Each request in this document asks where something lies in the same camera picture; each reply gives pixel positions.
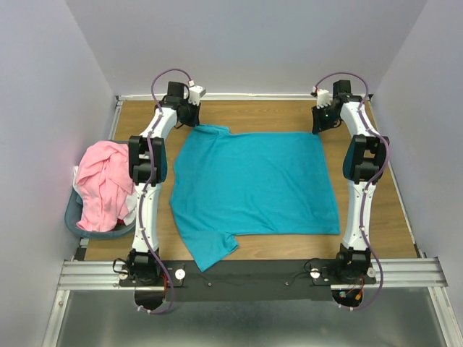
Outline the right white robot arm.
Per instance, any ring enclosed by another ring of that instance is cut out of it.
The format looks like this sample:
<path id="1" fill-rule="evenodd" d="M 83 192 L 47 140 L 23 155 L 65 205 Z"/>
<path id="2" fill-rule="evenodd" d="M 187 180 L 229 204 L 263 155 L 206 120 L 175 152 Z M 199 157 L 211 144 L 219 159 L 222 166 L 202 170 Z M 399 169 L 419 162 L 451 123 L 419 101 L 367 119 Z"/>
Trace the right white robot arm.
<path id="1" fill-rule="evenodd" d="M 370 243 L 370 216 L 378 180 L 388 165 L 389 140 L 380 135 L 368 118 L 365 98 L 352 94 L 349 80 L 338 80 L 333 90 L 313 87 L 313 134 L 347 126 L 351 136 L 342 173 L 348 183 L 349 205 L 346 230 L 334 260 L 327 262 L 327 275 L 341 283 L 364 278 L 375 256 Z"/>

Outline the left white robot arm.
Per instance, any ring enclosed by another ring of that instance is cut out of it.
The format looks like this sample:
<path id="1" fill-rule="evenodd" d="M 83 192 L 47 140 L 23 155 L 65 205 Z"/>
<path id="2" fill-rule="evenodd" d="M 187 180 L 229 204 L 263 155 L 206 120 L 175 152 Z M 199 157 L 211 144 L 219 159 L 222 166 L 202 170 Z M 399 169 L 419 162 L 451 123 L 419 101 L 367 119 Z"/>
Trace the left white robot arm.
<path id="1" fill-rule="evenodd" d="M 200 124 L 200 101 L 205 88 L 192 80 L 169 82 L 166 95 L 156 104 L 152 121 L 130 137 L 129 177 L 136 198 L 135 235 L 123 274 L 134 285 L 153 286 L 165 274 L 158 258 L 157 214 L 161 188 L 168 173 L 166 138 L 176 127 Z"/>

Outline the aluminium rail frame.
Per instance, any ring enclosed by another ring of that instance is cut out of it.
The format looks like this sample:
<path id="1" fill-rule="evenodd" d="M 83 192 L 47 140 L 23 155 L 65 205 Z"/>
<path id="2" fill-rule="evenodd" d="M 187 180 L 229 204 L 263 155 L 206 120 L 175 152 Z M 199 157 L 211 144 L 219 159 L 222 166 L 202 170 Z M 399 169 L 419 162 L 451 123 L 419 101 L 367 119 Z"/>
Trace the aluminium rail frame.
<path id="1" fill-rule="evenodd" d="M 189 134 L 166 138 L 169 172 L 158 200 L 159 263 L 193 261 L 171 213 L 174 163 Z M 108 262 L 61 269 L 45 346 L 460 346 L 439 260 L 417 255 L 393 178 L 385 172 L 370 216 L 374 284 L 354 300 L 135 301 Z M 221 261 L 334 260 L 342 235 L 248 235 Z"/>

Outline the teal t shirt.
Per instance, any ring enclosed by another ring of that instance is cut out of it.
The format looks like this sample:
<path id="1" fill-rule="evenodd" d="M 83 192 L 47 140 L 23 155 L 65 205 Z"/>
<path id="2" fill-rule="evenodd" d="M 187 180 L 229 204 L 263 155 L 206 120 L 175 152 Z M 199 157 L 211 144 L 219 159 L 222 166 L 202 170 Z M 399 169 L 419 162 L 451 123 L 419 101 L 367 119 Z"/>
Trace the teal t shirt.
<path id="1" fill-rule="evenodd" d="M 307 132 L 194 128 L 174 163 L 170 205 L 201 271 L 247 235 L 337 235 L 339 209 L 323 144 Z"/>

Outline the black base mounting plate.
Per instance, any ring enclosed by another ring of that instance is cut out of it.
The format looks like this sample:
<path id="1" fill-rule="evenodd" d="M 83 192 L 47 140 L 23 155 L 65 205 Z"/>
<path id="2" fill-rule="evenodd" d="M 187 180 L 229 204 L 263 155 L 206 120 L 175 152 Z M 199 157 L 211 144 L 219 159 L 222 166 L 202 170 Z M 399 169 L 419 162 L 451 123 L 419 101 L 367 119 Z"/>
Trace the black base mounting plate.
<path id="1" fill-rule="evenodd" d="M 330 301 L 332 298 L 354 300 L 363 285 L 374 284 L 371 266 L 368 275 L 350 282 L 339 282 L 327 275 L 327 262 L 310 260 L 221 261 L 202 272 L 193 261 L 167 261 L 165 274 L 153 286 L 134 285 L 123 274 L 126 261 L 115 260 L 113 271 L 119 285 L 135 289 L 135 301 L 176 302 L 272 301 L 309 299 Z"/>

